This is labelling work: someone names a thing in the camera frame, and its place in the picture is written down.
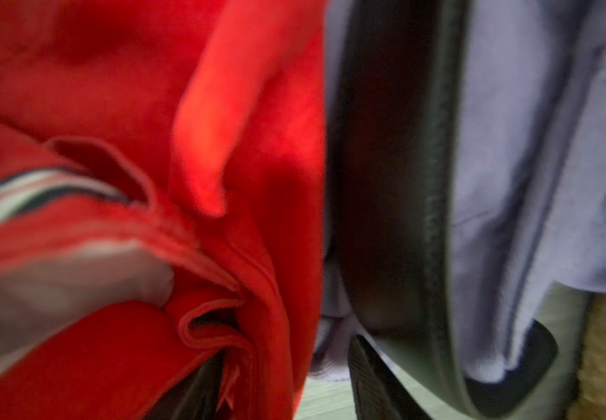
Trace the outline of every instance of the light blue fabric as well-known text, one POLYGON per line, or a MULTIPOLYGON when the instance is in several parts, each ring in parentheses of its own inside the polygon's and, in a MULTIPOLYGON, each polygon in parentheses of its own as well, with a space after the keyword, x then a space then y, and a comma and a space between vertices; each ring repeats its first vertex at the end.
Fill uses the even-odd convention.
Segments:
MULTIPOLYGON (((328 106, 350 4, 334 0, 327 13, 328 106)), ((606 0, 471 4, 455 158, 452 306, 464 372, 499 382, 517 366, 553 280, 606 292, 606 0)), ((323 324, 342 323, 353 315, 327 249, 323 324)), ((315 358, 328 367, 326 349, 348 341, 339 331, 353 331, 323 324, 315 358)))

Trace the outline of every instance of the striped fabric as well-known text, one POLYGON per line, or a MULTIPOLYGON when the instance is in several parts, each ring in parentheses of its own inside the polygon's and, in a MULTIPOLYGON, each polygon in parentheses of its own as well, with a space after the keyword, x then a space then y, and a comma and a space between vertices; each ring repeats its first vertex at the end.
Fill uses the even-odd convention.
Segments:
POLYGON ((129 202, 118 189, 93 178, 63 168, 38 169, 0 182, 0 223, 37 210, 54 200, 77 195, 129 202))

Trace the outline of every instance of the grey fabric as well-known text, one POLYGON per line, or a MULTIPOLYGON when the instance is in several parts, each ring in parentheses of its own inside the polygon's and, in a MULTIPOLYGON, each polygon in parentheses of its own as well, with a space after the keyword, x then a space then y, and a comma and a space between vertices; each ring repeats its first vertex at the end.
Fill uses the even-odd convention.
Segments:
MULTIPOLYGON (((332 118, 336 105, 343 49, 349 15, 354 0, 331 0, 324 22, 324 106, 326 119, 332 118)), ((349 380, 347 353, 349 341, 356 334, 368 336, 352 312, 343 286, 340 268, 333 249, 332 196, 333 161, 336 145, 326 145, 326 194, 324 198, 324 269, 322 307, 317 327, 315 352, 309 376, 338 382, 349 380)))
MULTIPOLYGON (((81 197, 96 209, 106 202, 129 202, 101 181, 40 169, 0 183, 0 225, 18 216, 20 209, 37 211, 69 196, 81 197), (58 191, 71 194, 48 194, 58 191)), ((0 374, 48 337, 99 308, 128 300, 161 307, 172 290, 170 265, 137 240, 86 240, 72 250, 5 267, 0 270, 0 374)))
MULTIPOLYGON (((340 51, 334 37, 345 37, 334 32, 333 17, 347 16, 334 7, 348 5, 336 0, 327 13, 328 106, 340 51)), ((452 310, 465 374, 492 383, 517 366, 554 280, 606 292, 606 0, 475 0, 471 18, 455 158, 452 310)), ((332 238, 329 221, 324 234, 332 238)), ((346 363, 338 352, 324 355, 333 340, 346 342, 349 329, 339 325, 353 316, 328 249, 315 354, 327 371, 329 360, 346 363)))

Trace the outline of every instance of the dark stripe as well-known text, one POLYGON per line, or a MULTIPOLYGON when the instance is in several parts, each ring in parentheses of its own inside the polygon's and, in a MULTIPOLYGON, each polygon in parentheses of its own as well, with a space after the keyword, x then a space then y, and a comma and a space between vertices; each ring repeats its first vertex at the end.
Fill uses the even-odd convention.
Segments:
POLYGON ((100 201, 123 204, 129 204, 131 202, 130 199, 125 197, 114 197, 85 187, 58 186, 41 192, 38 196, 20 206, 11 216, 20 216, 22 214, 34 212, 38 208, 43 207, 54 200, 67 196, 88 196, 97 198, 100 201))
POLYGON ((69 168, 67 166, 48 166, 48 167, 39 167, 39 168, 34 168, 34 169, 30 169, 30 170, 23 171, 23 172, 18 172, 14 175, 4 178, 3 180, 0 180, 0 186, 3 186, 5 183, 11 182, 11 181, 15 180, 16 178, 22 177, 23 175, 27 175, 32 172, 48 171, 50 169, 55 169, 57 171, 61 171, 61 172, 64 172, 64 173, 67 173, 70 175, 80 175, 80 176, 90 177, 90 173, 88 173, 88 172, 79 171, 77 169, 69 168))

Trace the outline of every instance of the red garment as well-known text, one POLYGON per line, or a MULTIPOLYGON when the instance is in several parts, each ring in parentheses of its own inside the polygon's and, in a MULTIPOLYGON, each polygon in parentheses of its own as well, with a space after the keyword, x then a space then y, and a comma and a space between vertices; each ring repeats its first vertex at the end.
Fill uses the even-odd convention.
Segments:
POLYGON ((292 417, 321 293, 323 3, 0 0, 0 178, 55 159, 148 203, 79 230, 66 202, 21 216, 0 269, 95 235, 176 267, 165 313, 108 307, 2 376, 0 419, 137 419, 226 347, 236 418, 292 417), (226 307, 239 332, 189 324, 226 307))

